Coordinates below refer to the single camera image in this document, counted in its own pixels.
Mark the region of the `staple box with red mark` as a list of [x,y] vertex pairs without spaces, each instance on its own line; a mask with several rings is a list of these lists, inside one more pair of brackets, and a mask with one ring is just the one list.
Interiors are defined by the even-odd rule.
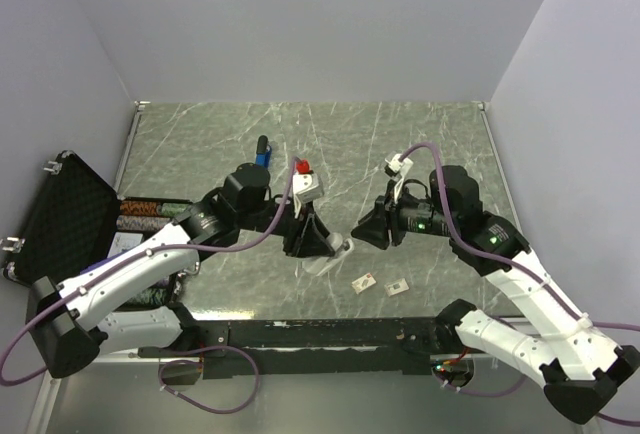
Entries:
[[371,273],[367,273],[357,279],[355,279],[351,286],[356,294],[361,294],[366,289],[371,288],[376,284],[376,280]]

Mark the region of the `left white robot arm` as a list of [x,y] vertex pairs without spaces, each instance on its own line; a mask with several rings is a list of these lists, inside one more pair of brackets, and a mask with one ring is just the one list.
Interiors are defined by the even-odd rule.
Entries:
[[174,217],[147,241],[102,261],[63,283],[48,277],[31,287],[30,335],[46,369],[65,378],[101,354],[137,347],[166,347],[183,356],[197,343],[197,330],[181,307],[119,312],[119,307],[156,282],[198,269],[217,253],[240,252],[241,231],[283,239],[284,253],[323,274],[352,249],[351,240],[328,230],[313,203],[323,196],[319,176],[296,160],[284,193],[269,197],[267,168],[245,163],[221,187]]

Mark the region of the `blue black stapler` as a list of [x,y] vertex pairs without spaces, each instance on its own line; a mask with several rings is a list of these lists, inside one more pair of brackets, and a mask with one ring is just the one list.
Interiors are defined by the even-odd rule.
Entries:
[[271,159],[272,147],[266,135],[260,135],[256,143],[255,163],[268,168]]

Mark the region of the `orange patterned tape roll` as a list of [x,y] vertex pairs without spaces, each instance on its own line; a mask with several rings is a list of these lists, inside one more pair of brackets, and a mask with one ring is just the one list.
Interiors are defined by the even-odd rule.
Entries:
[[124,216],[161,217],[161,201],[124,199],[121,201],[119,211]]

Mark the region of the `black foam-lined case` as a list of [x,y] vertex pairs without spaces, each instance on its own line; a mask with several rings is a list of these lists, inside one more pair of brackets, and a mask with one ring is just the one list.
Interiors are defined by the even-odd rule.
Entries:
[[[44,276],[60,283],[139,246],[191,204],[120,196],[70,150],[48,162],[45,171],[20,233],[1,241],[1,273],[27,287]],[[124,199],[161,201],[162,216],[121,215]]]

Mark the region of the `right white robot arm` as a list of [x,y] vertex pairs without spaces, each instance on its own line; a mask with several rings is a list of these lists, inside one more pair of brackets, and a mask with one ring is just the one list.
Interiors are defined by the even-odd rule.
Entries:
[[599,415],[638,370],[638,350],[618,344],[579,312],[517,228],[484,209],[479,185],[463,167],[432,171],[424,199],[413,196],[401,177],[392,177],[351,232],[379,249],[400,245],[408,233],[461,237],[472,249],[451,242],[452,252],[538,332],[532,337],[456,300],[437,317],[436,338],[444,350],[465,346],[494,356],[538,384],[561,415],[580,425]]

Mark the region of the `small white staple box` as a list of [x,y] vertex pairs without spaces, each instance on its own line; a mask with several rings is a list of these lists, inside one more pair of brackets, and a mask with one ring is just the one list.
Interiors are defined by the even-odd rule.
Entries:
[[407,281],[402,278],[385,285],[385,292],[389,297],[402,294],[409,290]]

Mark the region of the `purple pen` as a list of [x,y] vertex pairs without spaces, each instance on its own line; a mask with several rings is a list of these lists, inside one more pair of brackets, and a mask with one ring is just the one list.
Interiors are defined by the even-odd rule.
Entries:
[[115,264],[116,262],[114,260],[105,259],[104,261],[91,265],[87,269],[83,270],[77,276],[77,279],[81,279],[83,282],[89,282],[90,280],[100,278],[105,272],[107,272]]

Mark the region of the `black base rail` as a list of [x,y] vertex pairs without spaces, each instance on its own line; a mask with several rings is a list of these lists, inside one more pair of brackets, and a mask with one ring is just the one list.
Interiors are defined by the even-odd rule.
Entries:
[[435,317],[199,320],[168,348],[142,347],[141,358],[169,358],[210,346],[248,354],[262,375],[400,372],[429,375],[434,361],[463,352],[453,329]]

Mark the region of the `white stapler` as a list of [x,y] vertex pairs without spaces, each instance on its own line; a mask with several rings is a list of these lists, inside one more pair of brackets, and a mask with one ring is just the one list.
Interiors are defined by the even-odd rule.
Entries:
[[341,264],[354,251],[354,242],[339,233],[331,233],[327,241],[332,251],[329,254],[306,258],[301,262],[305,273],[322,276]]

